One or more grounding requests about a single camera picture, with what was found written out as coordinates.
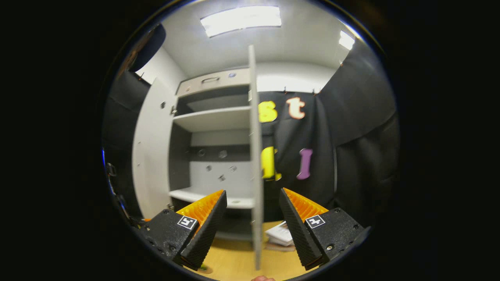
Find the cabinet shelf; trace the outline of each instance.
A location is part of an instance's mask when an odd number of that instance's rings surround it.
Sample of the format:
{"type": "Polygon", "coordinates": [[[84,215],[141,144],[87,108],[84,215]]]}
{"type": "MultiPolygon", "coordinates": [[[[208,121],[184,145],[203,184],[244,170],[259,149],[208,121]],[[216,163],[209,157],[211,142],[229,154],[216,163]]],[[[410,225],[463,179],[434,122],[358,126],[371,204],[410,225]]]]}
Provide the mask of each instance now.
{"type": "MultiPolygon", "coordinates": [[[[195,202],[200,200],[201,198],[209,195],[203,194],[201,192],[197,192],[199,190],[193,186],[177,189],[170,191],[168,194],[176,199],[183,200],[186,202],[195,202]]],[[[245,197],[227,197],[227,208],[228,209],[252,209],[254,207],[254,199],[253,198],[245,198],[245,197]]]]}
{"type": "Polygon", "coordinates": [[[188,113],[173,118],[185,130],[208,132],[250,128],[250,106],[237,106],[188,113]]]}

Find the door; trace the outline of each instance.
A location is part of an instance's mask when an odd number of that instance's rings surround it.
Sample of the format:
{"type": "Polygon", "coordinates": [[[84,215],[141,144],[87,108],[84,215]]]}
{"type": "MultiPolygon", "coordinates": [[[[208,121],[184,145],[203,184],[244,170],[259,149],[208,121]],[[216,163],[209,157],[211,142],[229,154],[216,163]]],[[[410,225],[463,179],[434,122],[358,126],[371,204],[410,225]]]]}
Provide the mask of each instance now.
{"type": "Polygon", "coordinates": [[[175,92],[157,77],[140,109],[132,146],[133,185],[145,219],[152,219],[171,203],[168,159],[171,112],[176,106],[175,92]]]}
{"type": "Polygon", "coordinates": [[[257,94],[257,74],[254,46],[248,46],[248,65],[250,68],[250,91],[248,99],[250,101],[250,158],[252,163],[252,188],[253,188],[253,209],[252,209],[252,242],[255,251],[255,269],[261,267],[262,253],[262,223],[264,218],[264,189],[261,168],[261,124],[259,123],[259,95],[257,94]]]}

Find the yellow letter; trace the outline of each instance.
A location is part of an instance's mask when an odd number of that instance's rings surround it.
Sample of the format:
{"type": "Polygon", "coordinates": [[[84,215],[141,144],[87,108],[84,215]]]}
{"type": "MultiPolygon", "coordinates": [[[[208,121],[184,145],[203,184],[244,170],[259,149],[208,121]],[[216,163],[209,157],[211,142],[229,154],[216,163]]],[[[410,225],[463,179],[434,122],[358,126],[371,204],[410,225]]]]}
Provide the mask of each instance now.
{"type": "Polygon", "coordinates": [[[261,123],[274,121],[278,117],[278,112],[274,109],[276,104],[273,101],[263,101],[258,104],[258,120],[261,123]]]}
{"type": "Polygon", "coordinates": [[[260,153],[260,163],[262,164],[262,178],[270,179],[275,174],[275,149],[272,146],[266,147],[260,153]]]}

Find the book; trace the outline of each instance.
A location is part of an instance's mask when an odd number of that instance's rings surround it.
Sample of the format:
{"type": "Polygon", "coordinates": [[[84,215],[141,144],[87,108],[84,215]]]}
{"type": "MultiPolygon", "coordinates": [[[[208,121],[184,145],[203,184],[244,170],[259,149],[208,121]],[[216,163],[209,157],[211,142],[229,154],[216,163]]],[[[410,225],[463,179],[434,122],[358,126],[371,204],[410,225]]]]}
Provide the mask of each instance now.
{"type": "Polygon", "coordinates": [[[283,246],[283,245],[274,244],[274,243],[271,243],[268,241],[265,243],[264,249],[273,250],[273,251],[280,251],[280,252],[293,252],[293,251],[295,251],[295,245],[283,246]]]}
{"type": "Polygon", "coordinates": [[[286,221],[266,230],[265,234],[269,237],[269,241],[274,244],[289,246],[294,243],[286,221]]]}

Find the finger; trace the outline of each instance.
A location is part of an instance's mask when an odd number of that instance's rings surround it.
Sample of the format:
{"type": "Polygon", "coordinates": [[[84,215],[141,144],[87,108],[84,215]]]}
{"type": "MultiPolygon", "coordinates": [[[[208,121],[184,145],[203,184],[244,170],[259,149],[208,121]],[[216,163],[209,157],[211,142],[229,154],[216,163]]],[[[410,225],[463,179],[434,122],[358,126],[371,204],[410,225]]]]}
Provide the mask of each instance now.
{"type": "Polygon", "coordinates": [[[253,281],[266,281],[268,278],[264,275],[257,276],[253,279],[253,281]]]}

